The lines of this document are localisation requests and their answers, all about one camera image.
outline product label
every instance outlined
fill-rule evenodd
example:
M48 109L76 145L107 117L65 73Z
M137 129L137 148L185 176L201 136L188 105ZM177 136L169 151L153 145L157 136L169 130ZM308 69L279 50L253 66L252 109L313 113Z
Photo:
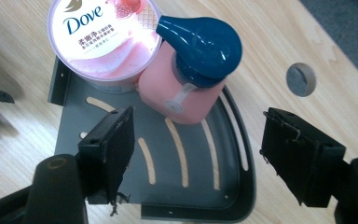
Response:
M173 112L174 114L182 114L184 109L182 107L182 102L185 98L197 87L191 83L186 83L182 89L176 93L175 97L172 100L167 100L164 102L164 106Z
M53 42L68 61L104 56L139 26L131 7L115 0L61 0L53 13Z

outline wooden surface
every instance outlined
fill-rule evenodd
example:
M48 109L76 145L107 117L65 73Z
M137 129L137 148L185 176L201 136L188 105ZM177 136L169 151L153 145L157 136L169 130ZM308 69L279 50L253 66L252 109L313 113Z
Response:
M334 223L327 209L298 206L295 197L259 155L269 107L298 114L358 158L358 71L297 0L156 0L165 15L216 17L240 34L243 58L228 79L251 140L257 179L255 209L243 223ZM34 168L52 156L62 108L49 104L54 52L46 20L50 1L0 1L0 89L16 104L0 103L0 198L31 184ZM306 63L317 76L315 92L293 95L285 73ZM140 220L140 207L89 209L90 223L159 223Z

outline jar lid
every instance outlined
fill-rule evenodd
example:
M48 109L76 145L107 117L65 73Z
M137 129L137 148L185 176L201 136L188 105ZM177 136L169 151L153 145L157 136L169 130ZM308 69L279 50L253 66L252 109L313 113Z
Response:
M147 0L56 0L48 14L48 37L62 62L81 76L133 76L158 50L158 18Z

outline pump bottle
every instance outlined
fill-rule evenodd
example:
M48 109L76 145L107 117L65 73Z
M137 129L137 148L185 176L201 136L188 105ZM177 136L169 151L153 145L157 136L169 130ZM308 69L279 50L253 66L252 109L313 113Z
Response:
M141 74L140 96L176 123L199 123L240 63L240 38L214 18L161 16L156 32L165 41Z

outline black tray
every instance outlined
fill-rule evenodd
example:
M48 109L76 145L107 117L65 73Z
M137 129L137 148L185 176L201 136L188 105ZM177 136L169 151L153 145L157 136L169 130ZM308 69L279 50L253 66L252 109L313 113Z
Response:
M142 205L142 218L236 222L249 215L255 202L252 151L227 88L201 124L173 124L137 91L98 91L57 59L48 96L63 106L55 154L75 155L80 135L106 115L90 98L135 107L135 149L119 191Z

